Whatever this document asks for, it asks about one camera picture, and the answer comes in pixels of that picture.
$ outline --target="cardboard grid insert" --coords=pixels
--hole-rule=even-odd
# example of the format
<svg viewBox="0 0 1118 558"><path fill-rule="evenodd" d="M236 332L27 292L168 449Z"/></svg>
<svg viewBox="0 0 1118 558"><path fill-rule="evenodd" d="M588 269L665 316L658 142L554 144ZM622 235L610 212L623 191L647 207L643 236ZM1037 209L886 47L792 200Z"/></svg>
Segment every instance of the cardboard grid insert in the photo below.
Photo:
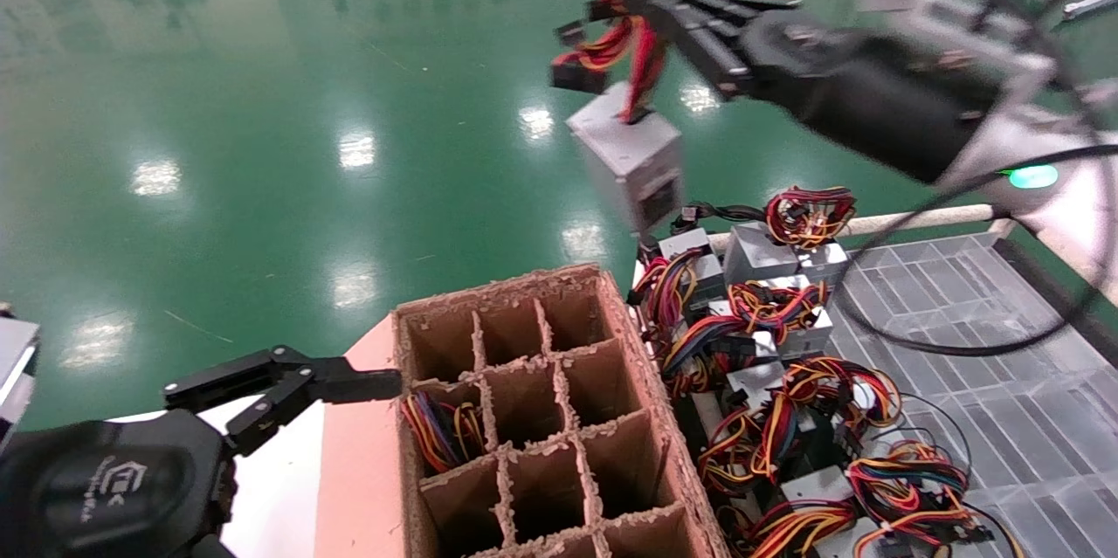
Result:
<svg viewBox="0 0 1118 558"><path fill-rule="evenodd" d="M409 556L727 558L627 315L596 266L394 312L408 391L474 403L485 441L481 457L434 474L399 417Z"/></svg>

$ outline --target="green indicator light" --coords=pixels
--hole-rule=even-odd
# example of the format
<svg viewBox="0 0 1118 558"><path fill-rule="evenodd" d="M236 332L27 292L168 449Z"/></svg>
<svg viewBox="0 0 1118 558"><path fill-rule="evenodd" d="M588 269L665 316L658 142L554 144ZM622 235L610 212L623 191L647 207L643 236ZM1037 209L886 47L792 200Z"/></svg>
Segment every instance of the green indicator light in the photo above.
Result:
<svg viewBox="0 0 1118 558"><path fill-rule="evenodd" d="M1041 189L1050 187L1060 177L1053 165L1012 169L1003 172L1010 176L1010 185L1017 189Z"/></svg>

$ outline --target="robot logo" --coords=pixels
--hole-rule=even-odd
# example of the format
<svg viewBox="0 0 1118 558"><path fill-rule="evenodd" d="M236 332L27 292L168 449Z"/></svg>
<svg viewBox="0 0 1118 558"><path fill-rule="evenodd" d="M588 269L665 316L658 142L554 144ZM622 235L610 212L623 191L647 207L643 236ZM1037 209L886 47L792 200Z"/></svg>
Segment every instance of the robot logo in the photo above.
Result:
<svg viewBox="0 0 1118 558"><path fill-rule="evenodd" d="M83 495L85 496L82 504L83 523L93 520L98 495L112 495L108 498L108 507L121 507L124 505L124 495L140 490L143 483L143 476L148 473L146 466L136 462L125 462L110 469L108 465L113 462L116 462L116 456L108 455L101 461L89 477L89 486Z"/></svg>
<svg viewBox="0 0 1118 558"><path fill-rule="evenodd" d="M140 490L140 484L143 483L143 476L146 472L148 467L136 462L117 464L105 471L104 479L101 481L101 494L113 495L108 499L110 507L124 505L124 493Z"/></svg>

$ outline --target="cardboard compartment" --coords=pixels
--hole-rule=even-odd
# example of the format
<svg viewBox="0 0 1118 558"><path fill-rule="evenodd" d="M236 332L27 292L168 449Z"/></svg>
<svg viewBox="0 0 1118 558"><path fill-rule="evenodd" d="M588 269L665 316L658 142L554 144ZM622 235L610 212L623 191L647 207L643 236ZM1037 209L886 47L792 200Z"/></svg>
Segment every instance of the cardboard compartment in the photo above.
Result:
<svg viewBox="0 0 1118 558"><path fill-rule="evenodd" d="M518 455L509 465L517 542L528 542L586 523L575 447L548 447Z"/></svg>
<svg viewBox="0 0 1118 558"><path fill-rule="evenodd" d="M522 369L489 372L499 443L523 448L563 429L556 403L555 366L530 363Z"/></svg>
<svg viewBox="0 0 1118 558"><path fill-rule="evenodd" d="M548 295L541 303L551 327L551 350L569 351L609 339L596 290L571 287Z"/></svg>
<svg viewBox="0 0 1118 558"><path fill-rule="evenodd" d="M543 337L534 300L524 299L509 308L480 311L479 319L486 366L540 354Z"/></svg>
<svg viewBox="0 0 1118 558"><path fill-rule="evenodd" d="M579 425L599 425L641 409L620 342L614 340L597 352L579 356L563 368L570 389L570 405Z"/></svg>
<svg viewBox="0 0 1118 558"><path fill-rule="evenodd" d="M456 308L439 315L400 316L402 349L415 381L438 379L457 381L474 369L474 319L468 308Z"/></svg>
<svg viewBox="0 0 1118 558"><path fill-rule="evenodd" d="M598 483L603 517L614 519L674 502L665 479L669 447L652 437L642 414L617 422L617 428L582 441L594 481Z"/></svg>
<svg viewBox="0 0 1118 558"><path fill-rule="evenodd" d="M482 404L481 404L482 395L477 386L473 384L459 384L456 386L443 385L443 384L427 384L424 386L416 387L415 390L413 390L413 394L418 391L427 393L427 395L430 396L432 403L436 405L447 404L457 407L464 403L474 404L474 408L476 408L476 415L477 415L477 426L481 427L482 451L481 452L476 451L476 448L472 446L472 443L468 439L466 441L467 451L474 454L473 458L481 457L481 455L483 455L485 451L487 451L487 447L485 446L485 422L482 418ZM446 408L443 409L445 412L445 418L446 418L446 420L444 422L444 434L449 439L451 446L454 448L455 453L461 455L461 445L458 444L456 433L454 432L454 413ZM418 438L410 428L408 429L408 434L411 436L415 446L416 457L423 460L423 453L420 452ZM430 477L432 475L435 474L436 472L430 466L430 463L424 461L423 476Z"/></svg>
<svg viewBox="0 0 1118 558"><path fill-rule="evenodd" d="M606 528L613 558L694 558L683 509L647 519L629 518Z"/></svg>
<svg viewBox="0 0 1118 558"><path fill-rule="evenodd" d="M423 488L434 523L439 558L461 558L501 547L504 535L493 509L500 501L498 462L489 458L447 473L445 482Z"/></svg>
<svg viewBox="0 0 1118 558"><path fill-rule="evenodd" d="M547 549L543 554L534 556L546 556L547 558L597 558L594 547L594 537L584 536L571 540L563 540L561 545L556 545Z"/></svg>

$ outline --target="gray grid tray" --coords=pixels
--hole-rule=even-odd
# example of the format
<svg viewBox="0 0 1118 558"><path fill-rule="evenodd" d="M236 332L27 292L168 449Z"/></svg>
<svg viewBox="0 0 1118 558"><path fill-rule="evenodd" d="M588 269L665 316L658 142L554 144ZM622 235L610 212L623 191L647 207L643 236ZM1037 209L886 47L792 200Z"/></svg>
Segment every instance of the gray grid tray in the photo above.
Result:
<svg viewBox="0 0 1118 558"><path fill-rule="evenodd" d="M874 248L845 290L875 325L920 340L991 344L1048 327L1057 313L986 234ZM958 422L973 455L967 500L999 517L1031 557L1118 557L1118 372L1078 332L996 358L891 347L837 306L828 351L872 365ZM965 460L955 428L906 399L910 424ZM1004 546L956 558L1008 558Z"/></svg>

